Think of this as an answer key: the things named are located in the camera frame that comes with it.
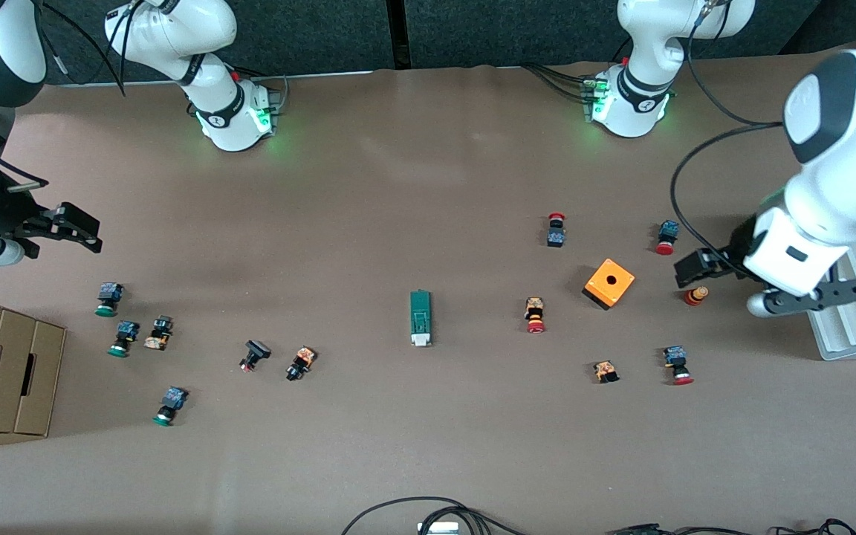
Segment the green push button blue block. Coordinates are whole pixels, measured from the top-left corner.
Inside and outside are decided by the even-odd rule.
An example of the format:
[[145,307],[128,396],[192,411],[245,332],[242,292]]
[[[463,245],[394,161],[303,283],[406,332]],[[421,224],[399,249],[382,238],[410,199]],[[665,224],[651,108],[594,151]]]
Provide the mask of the green push button blue block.
[[119,302],[123,297],[125,287],[122,284],[115,282],[106,282],[101,284],[97,300],[98,306],[94,313],[99,317],[115,317]]
[[123,320],[117,325],[117,331],[114,342],[109,346],[108,354],[118,358],[126,358],[129,356],[132,343],[138,338],[140,333],[140,324]]
[[163,427],[172,426],[175,416],[187,402],[188,395],[189,392],[183,387],[170,386],[164,393],[162,406],[153,417],[153,423]]

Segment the brown cardboard box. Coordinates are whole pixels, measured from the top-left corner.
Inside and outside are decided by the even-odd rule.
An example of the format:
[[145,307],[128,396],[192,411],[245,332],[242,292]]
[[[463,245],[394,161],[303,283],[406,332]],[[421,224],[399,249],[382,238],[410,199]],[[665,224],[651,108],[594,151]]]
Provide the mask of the brown cardboard box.
[[0,446],[50,434],[67,331],[0,307]]

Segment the black square button red base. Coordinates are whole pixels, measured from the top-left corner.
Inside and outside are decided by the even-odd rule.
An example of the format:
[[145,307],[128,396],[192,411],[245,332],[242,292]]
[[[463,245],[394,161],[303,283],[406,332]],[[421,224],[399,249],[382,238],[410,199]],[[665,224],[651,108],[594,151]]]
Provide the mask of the black square button red base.
[[248,340],[245,343],[245,348],[247,348],[247,356],[240,362],[240,368],[243,372],[254,372],[259,361],[268,359],[272,355],[271,349],[258,340]]

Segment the black push button orange block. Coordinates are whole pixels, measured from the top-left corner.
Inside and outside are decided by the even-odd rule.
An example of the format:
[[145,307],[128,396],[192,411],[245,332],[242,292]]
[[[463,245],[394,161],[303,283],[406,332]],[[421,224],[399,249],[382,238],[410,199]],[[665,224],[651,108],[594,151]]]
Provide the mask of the black push button orange block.
[[286,372],[286,379],[300,380],[312,368],[318,354],[312,348],[303,346],[296,352],[296,356],[290,363]]

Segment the brown paper table cover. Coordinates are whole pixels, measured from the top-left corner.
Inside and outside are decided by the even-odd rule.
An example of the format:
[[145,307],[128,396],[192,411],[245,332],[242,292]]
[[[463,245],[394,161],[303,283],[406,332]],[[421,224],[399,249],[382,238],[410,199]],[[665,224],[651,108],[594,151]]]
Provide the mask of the brown paper table cover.
[[[405,496],[544,535],[856,528],[856,361],[823,362],[805,317],[751,316],[746,281],[685,305],[652,249],[676,164],[733,128],[687,75],[676,94],[623,140],[526,71],[302,78],[278,135],[228,155],[173,85],[45,89],[7,161],[98,217],[104,250],[42,241],[0,267],[0,305],[68,329],[50,437],[0,447],[0,533],[339,533]],[[608,311],[582,294],[605,259],[635,275]],[[94,313],[106,282],[115,317]],[[144,348],[160,315],[169,345]],[[272,351],[254,372],[248,340]],[[189,395],[163,427],[170,386]]]

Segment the orange button enclosure box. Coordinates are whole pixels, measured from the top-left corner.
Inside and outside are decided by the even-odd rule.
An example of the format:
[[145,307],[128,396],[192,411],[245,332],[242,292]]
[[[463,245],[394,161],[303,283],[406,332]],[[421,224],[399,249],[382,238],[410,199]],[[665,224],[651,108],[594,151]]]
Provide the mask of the orange button enclosure box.
[[612,259],[605,259],[584,284],[582,294],[597,307],[608,311],[622,300],[633,281],[635,275],[632,272]]

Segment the black switch orange block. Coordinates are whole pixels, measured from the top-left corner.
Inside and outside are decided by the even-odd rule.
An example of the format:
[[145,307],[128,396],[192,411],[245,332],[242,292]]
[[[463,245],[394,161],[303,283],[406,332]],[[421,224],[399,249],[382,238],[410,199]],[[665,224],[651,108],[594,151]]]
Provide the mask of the black switch orange block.
[[144,348],[153,350],[166,350],[173,333],[173,319],[166,315],[160,315],[152,324],[152,332],[146,336],[143,342]]

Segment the black panel divider post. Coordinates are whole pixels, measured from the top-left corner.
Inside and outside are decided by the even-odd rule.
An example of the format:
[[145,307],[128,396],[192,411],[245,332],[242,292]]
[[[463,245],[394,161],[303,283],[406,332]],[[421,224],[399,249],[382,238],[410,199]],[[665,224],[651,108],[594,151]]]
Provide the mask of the black panel divider post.
[[406,0],[385,0],[395,70],[412,67],[409,33],[406,19]]

